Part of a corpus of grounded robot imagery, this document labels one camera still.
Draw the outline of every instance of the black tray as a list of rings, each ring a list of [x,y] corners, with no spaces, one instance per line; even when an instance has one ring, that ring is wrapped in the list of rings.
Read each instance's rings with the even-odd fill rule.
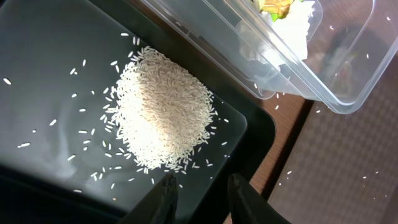
[[[273,142],[275,128],[272,119],[245,100],[227,83],[221,82],[222,77],[203,63],[203,60],[198,60],[197,56],[186,50],[180,42],[172,40],[124,1],[94,1],[94,3],[141,37],[143,46],[146,40],[148,44],[191,71],[216,94],[223,95],[221,97],[228,103],[235,104],[235,108],[240,107],[240,112],[243,114],[246,112],[247,118],[251,116],[251,119],[248,119],[248,132],[252,134],[249,137],[245,136],[243,141],[248,143],[254,138],[256,141],[251,143],[260,146],[262,143],[265,146],[263,149],[266,150],[259,151],[257,148],[252,148],[243,151],[242,147],[239,147],[242,152],[233,151],[245,130],[245,119],[227,103],[222,103],[222,100],[216,98],[215,107],[219,114],[228,115],[221,118],[227,118],[231,122],[227,125],[222,120],[215,121],[217,123],[215,126],[224,127],[224,130],[221,128],[218,130],[221,134],[217,133],[217,138],[214,142],[210,142],[209,146],[220,146],[221,142],[228,141],[229,147],[225,151],[220,150],[220,147],[210,151],[211,149],[207,150],[206,146],[202,146],[203,150],[194,157],[194,161],[200,159],[203,162],[209,159],[215,165],[211,169],[204,169],[205,164],[199,164],[201,169],[196,175],[189,174],[189,171],[187,176],[177,174],[178,181],[184,185],[184,190],[179,192],[178,223],[185,223],[189,219],[199,222],[204,218],[201,217],[201,212],[218,204],[223,205],[216,207],[218,217],[222,220],[226,212],[226,192],[222,190],[226,188],[226,175],[233,170],[244,170],[243,164],[252,156],[255,156],[255,159],[245,169],[246,177],[254,173]],[[11,6],[13,11],[4,10]],[[36,197],[41,198],[40,194],[37,194],[41,192],[38,187],[50,192],[53,197],[62,198],[64,202],[64,199],[69,197],[70,206],[77,201],[80,206],[90,207],[91,215],[85,215],[87,220],[90,220],[90,217],[98,219],[101,212],[97,212],[104,211],[103,215],[109,220],[104,218],[102,222],[115,222],[149,191],[152,185],[151,177],[159,180],[164,174],[158,170],[151,172],[150,175],[138,176],[132,160],[126,161],[121,158],[120,162],[115,162],[114,159],[108,159],[103,155],[101,140],[109,142],[113,136],[103,131],[103,124],[99,121],[102,115],[101,107],[105,104],[102,91],[118,79],[114,68],[107,63],[113,60],[119,60],[119,64],[127,62],[127,54],[133,50],[131,37],[123,39],[120,33],[128,31],[86,1],[9,0],[0,10],[4,10],[0,11],[1,32],[11,34],[0,37],[1,48],[5,49],[0,55],[1,73],[7,74],[6,77],[13,82],[13,85],[4,86],[0,90],[0,102],[2,105],[7,105],[0,110],[2,119],[0,163],[4,166],[2,170],[4,186],[9,188],[10,184],[18,181],[19,184],[28,183],[25,186],[29,186],[36,193],[24,194],[34,195],[32,197],[35,197],[35,200],[32,201],[38,201]],[[87,58],[84,69],[80,66],[83,58]],[[77,67],[79,72],[75,77],[69,75],[73,67]],[[96,91],[95,96],[91,95],[91,89]],[[70,96],[74,92],[78,93],[78,97],[71,99]],[[90,111],[89,117],[80,116],[77,112],[82,107]],[[258,116],[257,121],[253,120],[255,117],[250,113]],[[49,128],[48,124],[54,118],[58,119],[57,124]],[[259,128],[263,128],[258,131],[266,130],[269,133],[260,138],[261,133],[251,129],[250,120],[253,127],[256,123]],[[96,134],[92,139],[92,145],[88,146],[88,151],[83,153],[82,142],[87,138],[84,135],[79,136],[77,131],[79,129],[89,131],[91,128],[96,128]],[[32,129],[37,129],[37,133],[32,134]],[[23,142],[31,142],[32,145],[17,149],[16,146]],[[118,146],[117,141],[112,140],[112,144],[113,147]],[[231,152],[230,159],[224,157]],[[66,158],[70,154],[78,153],[81,156],[78,155],[73,160],[74,166],[70,166],[71,163],[67,162]],[[87,178],[92,172],[101,171],[102,166],[108,168],[117,165],[124,168],[119,172],[113,171],[101,185]],[[15,174],[8,168],[27,175]],[[136,177],[134,183],[126,181],[131,177]],[[110,190],[112,182],[116,182],[114,190]],[[68,191],[83,189],[84,196],[88,198],[73,195],[59,187]],[[192,216],[194,211],[199,214],[196,218]]]

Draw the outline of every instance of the brown wooden surface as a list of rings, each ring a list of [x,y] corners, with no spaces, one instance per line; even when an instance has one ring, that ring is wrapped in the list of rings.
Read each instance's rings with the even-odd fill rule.
[[[275,186],[285,159],[290,154],[312,102],[301,96],[280,93],[279,98],[275,95],[259,103],[274,118],[277,128],[274,145],[250,181],[255,190],[267,199]],[[232,223],[230,215],[224,223]]]

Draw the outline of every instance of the brown mat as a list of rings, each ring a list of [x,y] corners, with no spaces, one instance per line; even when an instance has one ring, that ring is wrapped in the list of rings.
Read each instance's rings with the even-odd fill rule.
[[[395,56],[353,114],[314,104],[269,199],[288,221],[398,223],[397,76]]]

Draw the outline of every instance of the pile of rice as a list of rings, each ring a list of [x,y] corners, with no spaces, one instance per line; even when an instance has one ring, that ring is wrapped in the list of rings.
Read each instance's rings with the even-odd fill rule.
[[[193,147],[207,143],[213,122],[212,92],[188,71],[145,47],[118,80],[118,105],[108,108],[138,166],[176,169],[188,164]]]

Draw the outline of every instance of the clear plastic container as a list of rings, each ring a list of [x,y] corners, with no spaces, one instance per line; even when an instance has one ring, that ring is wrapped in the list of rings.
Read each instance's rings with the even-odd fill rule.
[[[393,0],[315,1],[306,60],[246,0],[141,1],[254,96],[301,95],[322,100],[336,113],[352,113],[363,104],[398,49]],[[240,21],[253,35],[237,30]],[[264,57],[261,63],[239,53],[241,43],[257,51],[259,41],[284,64],[275,67]]]

